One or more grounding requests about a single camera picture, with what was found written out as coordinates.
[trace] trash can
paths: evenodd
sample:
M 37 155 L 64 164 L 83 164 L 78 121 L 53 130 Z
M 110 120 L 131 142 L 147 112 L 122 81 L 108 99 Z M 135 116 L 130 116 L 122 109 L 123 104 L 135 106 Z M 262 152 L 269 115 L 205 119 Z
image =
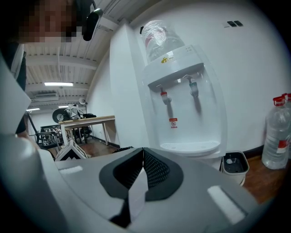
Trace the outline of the trash can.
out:
M 222 158 L 222 173 L 234 179 L 239 185 L 243 185 L 246 173 L 249 171 L 249 164 L 243 152 L 227 152 Z

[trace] label on bottle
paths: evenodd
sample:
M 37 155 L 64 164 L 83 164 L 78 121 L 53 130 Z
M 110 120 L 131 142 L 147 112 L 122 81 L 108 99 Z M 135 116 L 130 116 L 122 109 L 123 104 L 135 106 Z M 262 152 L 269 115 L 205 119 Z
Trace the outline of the label on bottle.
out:
M 279 141 L 279 145 L 277 148 L 277 154 L 282 154 L 287 151 L 288 148 L 288 140 L 281 140 Z

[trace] red bottle cap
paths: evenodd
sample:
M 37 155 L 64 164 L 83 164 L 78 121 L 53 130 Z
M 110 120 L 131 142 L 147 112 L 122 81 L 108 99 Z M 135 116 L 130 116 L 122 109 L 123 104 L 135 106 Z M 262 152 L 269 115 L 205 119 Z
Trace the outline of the red bottle cap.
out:
M 285 97 L 279 96 L 273 99 L 275 106 L 283 106 L 285 104 Z

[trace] white wall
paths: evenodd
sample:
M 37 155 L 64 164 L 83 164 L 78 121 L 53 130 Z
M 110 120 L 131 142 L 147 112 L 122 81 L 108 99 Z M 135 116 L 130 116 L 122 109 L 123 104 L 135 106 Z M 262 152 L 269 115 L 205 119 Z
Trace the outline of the white wall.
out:
M 113 108 L 120 146 L 148 147 L 149 139 L 136 82 L 136 76 L 144 64 L 135 60 L 132 38 L 129 26 L 124 23 L 110 42 Z
M 57 123 L 54 122 L 53 120 L 53 112 L 48 112 L 48 113 L 41 113 L 41 114 L 31 114 L 31 119 L 36 127 L 36 130 L 40 132 L 40 127 L 42 126 L 52 126 L 52 125 L 58 125 Z M 35 134 L 32 126 L 29 125 L 29 134 Z
M 212 63 L 225 99 L 227 150 L 264 144 L 272 98 L 291 91 L 287 48 L 268 19 L 256 7 L 238 1 L 162 1 L 131 23 L 145 64 L 139 32 L 150 20 L 170 22 L 185 44 L 198 44 Z M 224 28 L 222 23 L 230 20 L 244 26 Z
M 97 71 L 96 77 L 91 84 L 89 95 L 86 99 L 88 102 L 87 112 L 93 113 L 97 117 L 114 115 L 112 107 L 112 93 L 110 87 L 110 64 L 109 53 L 105 55 L 100 64 L 100 70 Z M 114 121 L 105 124 L 108 140 L 119 145 Z M 92 126 L 93 135 L 105 140 L 102 124 Z

